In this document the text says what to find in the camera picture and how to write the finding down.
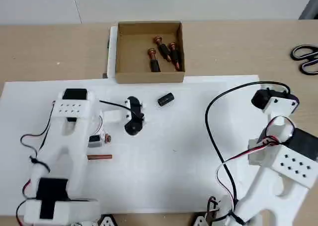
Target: table surface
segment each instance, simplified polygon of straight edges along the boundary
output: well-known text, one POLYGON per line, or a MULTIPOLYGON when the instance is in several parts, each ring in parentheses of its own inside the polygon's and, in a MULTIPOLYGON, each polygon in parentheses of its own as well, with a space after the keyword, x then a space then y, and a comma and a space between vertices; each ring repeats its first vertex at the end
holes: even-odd
MULTIPOLYGON (((113 23, 0 26, 0 91, 5 81, 102 78, 113 23)), ((288 84, 299 97, 298 127, 318 135, 317 76, 303 75, 289 58, 299 44, 318 43, 317 20, 184 22, 187 75, 259 75, 288 84)), ((318 222, 318 184, 309 192, 294 225, 318 222)), ((117 215, 119 226, 189 225, 192 214, 117 215)), ((16 225, 13 217, 0 223, 16 225)))

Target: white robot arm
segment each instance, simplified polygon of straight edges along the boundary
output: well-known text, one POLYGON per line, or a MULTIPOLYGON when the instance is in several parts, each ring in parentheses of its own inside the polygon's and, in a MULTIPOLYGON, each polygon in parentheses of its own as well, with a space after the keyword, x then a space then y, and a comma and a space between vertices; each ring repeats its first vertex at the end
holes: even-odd
MULTIPOLYGON (((249 163, 259 170, 246 195, 233 210, 234 216, 213 222, 214 226, 261 226, 260 212, 272 213, 271 226, 291 226, 308 191, 318 177, 318 139, 295 128, 284 119, 298 107, 298 99, 286 97, 274 90, 259 90, 252 103, 268 116, 268 128, 259 139, 249 141, 249 149, 257 146, 264 136, 275 136, 279 144, 249 155, 249 163)), ((216 218, 227 215, 230 197, 222 198, 216 218)), ((207 226, 205 217, 198 217, 195 226, 207 226)))
POLYGON ((26 200, 26 223, 69 225, 100 218, 99 202, 80 198, 88 163, 87 147, 103 142, 103 122, 120 122, 125 116, 128 134, 135 135, 142 129, 143 114, 138 99, 130 96, 125 104, 99 100, 86 89, 66 89, 59 94, 52 109, 45 144, 33 159, 30 182, 35 197, 26 200), (125 113, 118 110, 102 112, 100 102, 126 108, 125 113), (46 178, 50 167, 62 154, 68 154, 72 161, 69 179, 46 178))

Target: white sheet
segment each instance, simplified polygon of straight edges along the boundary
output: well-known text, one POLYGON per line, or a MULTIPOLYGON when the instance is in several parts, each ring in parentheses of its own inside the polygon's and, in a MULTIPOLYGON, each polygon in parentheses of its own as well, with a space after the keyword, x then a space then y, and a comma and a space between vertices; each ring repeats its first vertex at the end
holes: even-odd
MULTIPOLYGON (((256 80, 251 75, 186 77, 184 83, 172 84, 119 85, 107 79, 6 83, 0 99, 0 215, 14 214, 23 200, 21 187, 30 176, 32 151, 19 143, 20 136, 43 129, 52 101, 67 87, 86 87, 100 99, 117 103, 133 95, 147 106, 147 123, 135 137, 127 135, 123 125, 105 125, 112 143, 89 151, 113 154, 113 159, 89 163, 84 197, 98 199, 104 213, 205 210, 210 195, 224 195, 214 179, 220 161, 211 150, 205 109, 218 93, 256 80), (156 99, 169 91, 175 101, 158 107, 156 99)), ((258 87, 238 90, 211 108, 211 130, 224 158, 245 150, 248 139, 257 137, 266 125, 265 115, 250 103, 258 87)), ((40 141, 29 142, 38 146, 40 141)), ((247 166, 246 159, 237 163, 230 169, 242 196, 251 179, 247 171, 255 169, 247 166)), ((63 157, 52 175, 66 176, 67 165, 63 157)))

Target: cardboard box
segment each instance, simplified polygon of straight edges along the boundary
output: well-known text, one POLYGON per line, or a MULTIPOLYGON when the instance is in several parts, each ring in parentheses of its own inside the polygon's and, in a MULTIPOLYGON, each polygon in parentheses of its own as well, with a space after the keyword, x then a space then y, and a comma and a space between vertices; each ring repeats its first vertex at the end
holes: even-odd
POLYGON ((120 22, 117 33, 115 78, 118 83, 183 82, 185 74, 181 22, 120 22), (154 37, 161 36, 167 46, 177 44, 181 56, 181 70, 165 60, 158 51, 154 37), (156 49, 161 72, 150 69, 148 49, 156 49))

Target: scissor handle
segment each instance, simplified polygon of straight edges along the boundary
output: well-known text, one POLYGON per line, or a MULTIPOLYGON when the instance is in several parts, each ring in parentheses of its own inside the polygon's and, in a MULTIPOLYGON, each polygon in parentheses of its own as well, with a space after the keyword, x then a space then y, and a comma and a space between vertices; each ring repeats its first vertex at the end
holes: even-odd
POLYGON ((306 68, 318 63, 318 58, 314 58, 311 61, 305 62, 299 66, 299 70, 306 75, 318 75, 318 71, 308 71, 306 68))
POLYGON ((297 46, 290 52, 290 57, 294 61, 301 61, 301 60, 305 60, 305 59, 311 60, 311 59, 315 59, 315 56, 318 57, 318 46, 310 45, 310 44, 297 46), (308 50, 311 50, 311 52, 307 53, 307 54, 303 54, 303 55, 297 56, 296 52, 298 50, 300 50, 300 49, 308 49, 308 50))

